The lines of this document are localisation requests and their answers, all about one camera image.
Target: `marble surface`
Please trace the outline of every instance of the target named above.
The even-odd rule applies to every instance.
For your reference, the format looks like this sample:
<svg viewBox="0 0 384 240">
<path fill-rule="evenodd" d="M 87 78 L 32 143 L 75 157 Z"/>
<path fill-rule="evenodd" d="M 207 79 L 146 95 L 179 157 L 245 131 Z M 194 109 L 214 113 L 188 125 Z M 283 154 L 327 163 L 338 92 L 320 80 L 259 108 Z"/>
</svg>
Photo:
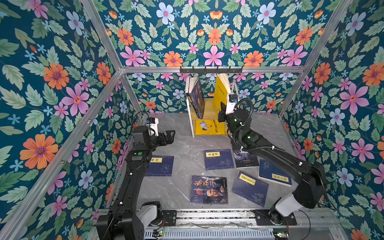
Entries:
<svg viewBox="0 0 384 240">
<path fill-rule="evenodd" d="M 258 177 L 258 167 L 240 169 L 205 170 L 204 150 L 231 149 L 230 139 L 221 136 L 195 136 L 189 125 L 187 114 L 155 115 L 159 119 L 159 132 L 176 130 L 175 141 L 171 145 L 158 147 L 153 155 L 174 156 L 172 177 L 145 177 L 137 201 L 137 207 L 149 201 L 160 201 L 164 209 L 186 208 L 257 208 L 261 207 L 234 193 L 232 185 L 239 170 Z M 251 128 L 263 135 L 277 147 L 297 156 L 280 118 L 277 114 L 253 114 Z M 189 204 L 192 175 L 226 177 L 228 183 L 228 205 L 192 205 Z M 269 183 L 265 207 L 271 207 L 279 198 L 291 193 L 297 186 L 291 187 Z"/>
</svg>

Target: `yellow book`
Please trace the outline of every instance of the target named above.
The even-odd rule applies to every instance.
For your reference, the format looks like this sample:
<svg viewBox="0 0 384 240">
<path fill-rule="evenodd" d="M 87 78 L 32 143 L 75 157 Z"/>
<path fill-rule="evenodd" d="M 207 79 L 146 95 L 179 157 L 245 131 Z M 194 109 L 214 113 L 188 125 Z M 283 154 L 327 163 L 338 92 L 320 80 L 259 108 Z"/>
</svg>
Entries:
<svg viewBox="0 0 384 240">
<path fill-rule="evenodd" d="M 218 74 L 216 77 L 215 95 L 212 103 L 212 107 L 214 108 L 216 114 L 221 111 L 221 102 L 225 105 L 227 104 L 230 93 L 231 88 L 229 85 L 228 75 L 224 73 Z"/>
<path fill-rule="evenodd" d="M 196 135 L 224 135 L 225 125 L 217 120 L 196 120 Z"/>
</svg>

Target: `yellow title label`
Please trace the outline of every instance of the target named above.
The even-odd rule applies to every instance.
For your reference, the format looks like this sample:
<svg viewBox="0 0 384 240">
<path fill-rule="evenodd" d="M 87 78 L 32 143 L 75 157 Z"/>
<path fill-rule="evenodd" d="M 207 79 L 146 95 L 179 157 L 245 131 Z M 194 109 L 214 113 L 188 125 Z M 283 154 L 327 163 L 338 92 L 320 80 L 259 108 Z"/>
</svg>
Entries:
<svg viewBox="0 0 384 240">
<path fill-rule="evenodd" d="M 280 176 L 280 175 L 277 175 L 277 174 L 274 174 L 274 173 L 272 173 L 272 178 L 273 179 L 277 179 L 277 180 L 281 180 L 281 181 L 284 181 L 284 182 L 289 182 L 287 177 Z"/>
<path fill-rule="evenodd" d="M 246 175 L 244 175 L 244 174 L 240 174 L 240 177 L 239 177 L 241 180 L 243 180 L 243 181 L 245 181 L 245 182 L 247 182 L 247 183 L 249 183 L 249 184 L 252 184 L 252 185 L 254 185 L 255 184 L 255 179 L 252 179 L 252 178 L 250 178 L 250 177 L 247 177 Z"/>
<path fill-rule="evenodd" d="M 161 157 L 153 157 L 151 159 L 151 162 L 162 162 L 162 161 L 163 161 L 163 159 Z"/>
<path fill-rule="evenodd" d="M 206 157 L 220 157 L 220 152 L 206 152 Z"/>
</svg>

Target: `book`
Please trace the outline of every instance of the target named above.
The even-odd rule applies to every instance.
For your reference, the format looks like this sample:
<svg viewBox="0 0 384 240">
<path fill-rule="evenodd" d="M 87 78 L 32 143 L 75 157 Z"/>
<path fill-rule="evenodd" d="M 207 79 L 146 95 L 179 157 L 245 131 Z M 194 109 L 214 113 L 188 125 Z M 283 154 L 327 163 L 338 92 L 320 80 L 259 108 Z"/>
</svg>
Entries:
<svg viewBox="0 0 384 240">
<path fill-rule="evenodd" d="M 170 177 L 172 176 L 174 156 L 152 156 L 146 177 Z"/>
<path fill-rule="evenodd" d="M 221 111 L 221 102 L 223 102 L 225 105 L 227 104 L 230 93 L 231 88 L 229 84 L 228 75 L 226 73 L 217 74 L 215 95 L 212 102 L 212 107 L 214 108 L 216 114 Z"/>
<path fill-rule="evenodd" d="M 291 177 L 273 163 L 260 159 L 259 178 L 285 186 L 292 186 Z"/>
<path fill-rule="evenodd" d="M 233 157 L 235 158 L 236 168 L 258 167 L 259 161 L 255 153 L 241 152 L 240 148 L 231 140 Z"/>
<path fill-rule="evenodd" d="M 198 77 L 187 78 L 185 85 L 185 93 L 191 103 L 195 113 L 199 119 L 203 119 L 205 101 L 203 97 L 203 89 Z"/>
<path fill-rule="evenodd" d="M 239 171 L 233 183 L 232 192 L 264 207 L 268 186 L 268 183 Z"/>
<path fill-rule="evenodd" d="M 196 135 L 225 135 L 225 125 L 217 120 L 196 120 Z"/>
<path fill-rule="evenodd" d="M 205 150 L 204 161 L 206 170 L 235 168 L 230 149 Z"/>
<path fill-rule="evenodd" d="M 192 176 L 190 204 L 228 204 L 227 178 Z"/>
</svg>

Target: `wire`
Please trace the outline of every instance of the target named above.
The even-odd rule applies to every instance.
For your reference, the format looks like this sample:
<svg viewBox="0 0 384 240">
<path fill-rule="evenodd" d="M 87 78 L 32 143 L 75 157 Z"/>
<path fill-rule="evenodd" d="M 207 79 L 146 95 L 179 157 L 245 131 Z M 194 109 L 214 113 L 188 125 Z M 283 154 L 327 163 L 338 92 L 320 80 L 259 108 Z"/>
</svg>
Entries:
<svg viewBox="0 0 384 240">
<path fill-rule="evenodd" d="M 308 231 L 307 235 L 302 239 L 302 240 L 304 240 L 304 239 L 306 239 L 308 237 L 308 235 L 311 232 L 311 220 L 310 220 L 310 217 L 308 217 L 308 215 L 305 212 L 303 212 L 303 211 L 301 211 L 301 212 L 304 213 L 307 216 L 308 221 L 310 222 L 310 230 Z"/>
</svg>

